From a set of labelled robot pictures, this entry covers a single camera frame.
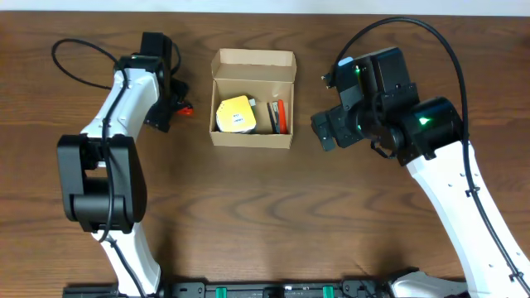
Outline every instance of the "open box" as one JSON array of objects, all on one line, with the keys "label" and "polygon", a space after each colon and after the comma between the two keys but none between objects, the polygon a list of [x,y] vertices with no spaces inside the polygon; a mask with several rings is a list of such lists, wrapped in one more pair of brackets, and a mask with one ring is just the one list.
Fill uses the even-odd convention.
[{"label": "open box", "polygon": [[[289,148],[292,140],[295,56],[286,50],[221,49],[212,61],[214,88],[210,135],[216,146]],[[239,95],[256,99],[257,133],[220,132],[215,113],[221,101]],[[283,100],[287,134],[272,134],[267,103]]]}]

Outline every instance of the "wooden table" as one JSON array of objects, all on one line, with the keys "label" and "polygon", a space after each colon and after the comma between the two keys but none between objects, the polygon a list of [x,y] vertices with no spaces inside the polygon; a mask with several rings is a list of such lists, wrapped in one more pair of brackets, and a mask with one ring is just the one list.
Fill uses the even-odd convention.
[{"label": "wooden table", "polygon": [[[427,197],[396,161],[361,142],[324,153],[310,116],[338,103],[320,81],[346,41],[381,16],[183,13],[0,13],[0,296],[59,296],[69,283],[113,282],[101,247],[64,216],[55,145],[78,133],[106,91],[69,79],[51,45],[76,37],[115,55],[137,51],[143,31],[181,48],[177,78],[191,89],[190,118],[137,141],[149,203],[143,223],[168,275],[210,281],[340,279],[418,266],[462,276]],[[530,253],[530,19],[421,17],[455,48],[468,88],[471,140],[489,191]],[[426,31],[386,25],[352,47],[362,55],[400,46],[420,95],[460,109],[449,57]],[[223,47],[293,50],[291,150],[213,147],[207,133],[210,62]],[[112,64],[80,46],[59,51],[66,68],[111,84]]]}]

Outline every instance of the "white wall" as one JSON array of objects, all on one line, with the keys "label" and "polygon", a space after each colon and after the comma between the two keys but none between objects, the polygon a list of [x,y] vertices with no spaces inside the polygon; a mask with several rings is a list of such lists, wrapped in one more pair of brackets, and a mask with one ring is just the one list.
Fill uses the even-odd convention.
[{"label": "white wall", "polygon": [[0,10],[530,16],[530,0],[0,0]]}]

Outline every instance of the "green light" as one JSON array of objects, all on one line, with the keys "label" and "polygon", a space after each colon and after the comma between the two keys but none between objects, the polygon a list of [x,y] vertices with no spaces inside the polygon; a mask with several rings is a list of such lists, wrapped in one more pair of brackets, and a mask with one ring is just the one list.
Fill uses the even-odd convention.
[{"label": "green light", "polygon": [[421,117],[421,118],[420,118],[420,124],[421,124],[421,125],[425,125],[425,124],[427,124],[429,121],[431,121],[431,119],[429,119],[429,118],[424,118],[424,117]]}]

